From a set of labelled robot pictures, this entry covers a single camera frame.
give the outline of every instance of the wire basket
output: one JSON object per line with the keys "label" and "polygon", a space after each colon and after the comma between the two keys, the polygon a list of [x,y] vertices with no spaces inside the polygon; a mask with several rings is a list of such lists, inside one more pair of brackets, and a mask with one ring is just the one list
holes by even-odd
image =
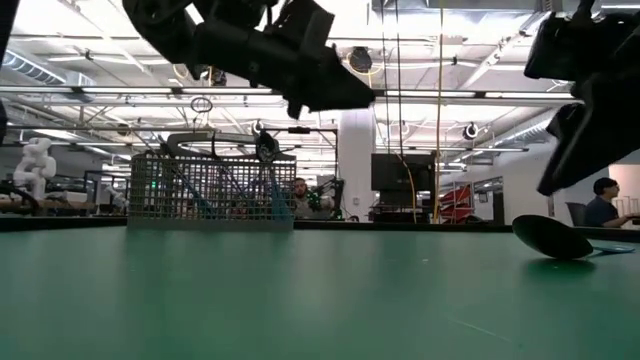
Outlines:
{"label": "wire basket", "polygon": [[166,230],[292,230],[294,160],[137,155],[130,227]]}

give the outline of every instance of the yellow cable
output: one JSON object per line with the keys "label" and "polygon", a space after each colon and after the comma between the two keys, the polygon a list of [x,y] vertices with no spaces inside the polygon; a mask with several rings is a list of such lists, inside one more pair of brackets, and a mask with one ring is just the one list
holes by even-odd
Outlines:
{"label": "yellow cable", "polygon": [[440,206],[440,110],[442,107],[442,69],[443,66],[443,47],[444,47],[444,0],[439,0],[440,6],[440,68],[438,74],[438,110],[436,116],[436,188],[435,188],[435,200],[433,202],[433,223],[439,223],[440,212],[438,211]]}
{"label": "yellow cable", "polygon": [[396,156],[398,157],[398,159],[400,159],[400,161],[402,162],[402,165],[404,165],[404,167],[407,169],[407,173],[409,174],[409,184],[411,185],[411,201],[412,201],[412,209],[413,209],[413,223],[417,224],[418,223],[418,218],[416,216],[416,188],[413,185],[413,175],[411,175],[411,169],[409,169],[409,165],[407,165],[407,163],[404,161],[404,159],[402,159],[402,157],[400,155],[398,155],[398,153],[394,152],[394,154],[396,154]]}
{"label": "yellow cable", "polygon": [[178,67],[175,64],[172,65],[172,68],[173,68],[173,73],[180,80],[185,79],[187,77],[187,75],[189,75],[189,70],[186,70],[184,72],[184,75],[180,74],[180,72],[178,71]]}

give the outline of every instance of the computer monitor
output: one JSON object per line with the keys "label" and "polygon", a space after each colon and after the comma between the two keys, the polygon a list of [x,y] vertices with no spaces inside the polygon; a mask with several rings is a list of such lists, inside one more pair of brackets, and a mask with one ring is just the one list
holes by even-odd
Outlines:
{"label": "computer monitor", "polygon": [[371,190],[410,193],[410,171],[413,191],[433,191],[435,187],[434,155],[405,155],[404,163],[406,167],[396,154],[371,154]]}

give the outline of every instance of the white column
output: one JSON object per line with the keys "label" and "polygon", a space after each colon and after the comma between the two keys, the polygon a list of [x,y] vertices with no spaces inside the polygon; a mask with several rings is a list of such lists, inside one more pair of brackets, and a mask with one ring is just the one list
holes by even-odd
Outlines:
{"label": "white column", "polygon": [[345,180],[344,217],[357,215],[360,221],[375,200],[371,191],[371,154],[375,152],[376,124],[372,109],[343,111],[338,124],[339,177]]}

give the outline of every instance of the desk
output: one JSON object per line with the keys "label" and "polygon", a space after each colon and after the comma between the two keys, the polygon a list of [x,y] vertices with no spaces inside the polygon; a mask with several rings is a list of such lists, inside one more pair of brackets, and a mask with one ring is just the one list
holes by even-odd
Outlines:
{"label": "desk", "polygon": [[0,233],[0,358],[633,359],[638,274],[508,233]]}
{"label": "desk", "polygon": [[[69,204],[64,204],[54,200],[39,200],[40,211],[46,213],[47,209],[72,209],[72,210],[85,210],[92,211],[96,205],[87,202],[70,201]],[[22,205],[21,201],[0,200],[0,211],[13,212],[20,210],[30,209],[29,205]]]}

